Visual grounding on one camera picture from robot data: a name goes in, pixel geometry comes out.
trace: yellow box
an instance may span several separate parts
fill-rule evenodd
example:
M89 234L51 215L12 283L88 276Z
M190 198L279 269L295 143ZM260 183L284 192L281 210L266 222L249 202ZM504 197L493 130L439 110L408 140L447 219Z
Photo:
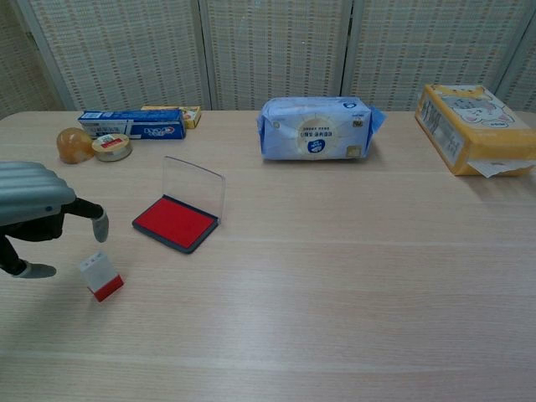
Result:
M425 85L415 118L456 176L519 176L536 165L536 130L481 85Z
M201 118L201 106L143 106L143 111L155 111L158 109L180 109L183 111L184 125L186 128L195 128Z

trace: white tissue package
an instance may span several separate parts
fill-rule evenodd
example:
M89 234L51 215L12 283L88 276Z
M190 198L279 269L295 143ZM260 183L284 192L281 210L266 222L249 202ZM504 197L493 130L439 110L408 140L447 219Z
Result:
M257 127L265 159L366 157L385 115L358 97L287 97L268 100Z

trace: wooden table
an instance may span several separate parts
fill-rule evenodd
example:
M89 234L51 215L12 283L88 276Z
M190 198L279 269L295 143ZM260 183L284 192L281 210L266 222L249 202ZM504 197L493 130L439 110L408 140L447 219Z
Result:
M126 284L101 304L85 288L86 219L15 241L58 274L0 275L2 402L536 400L534 175L452 176L410 112L362 162L263 162L256 112L210 111L185 141L68 166L55 137L78 115L6 118L0 158L103 204ZM131 227L164 155L227 177L224 224L192 255Z

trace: folding screen panel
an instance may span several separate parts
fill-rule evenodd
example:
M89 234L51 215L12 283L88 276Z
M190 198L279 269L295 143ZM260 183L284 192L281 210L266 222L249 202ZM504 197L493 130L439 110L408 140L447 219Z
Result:
M497 95L515 111L536 112L536 15L516 49Z
M0 119L18 111L59 110L35 45L8 0L0 0Z
M197 0L30 0L21 7L71 107L210 107Z
M343 94L414 110L425 83L495 90L532 0L356 0Z
M350 0L200 0L213 106L338 95Z

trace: blue toothpaste box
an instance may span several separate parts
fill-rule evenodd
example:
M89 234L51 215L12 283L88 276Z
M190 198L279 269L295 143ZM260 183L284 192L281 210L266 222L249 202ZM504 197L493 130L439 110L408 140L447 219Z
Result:
M142 140L182 140L186 137L183 113L179 109L84 111L78 122L93 138L114 132Z

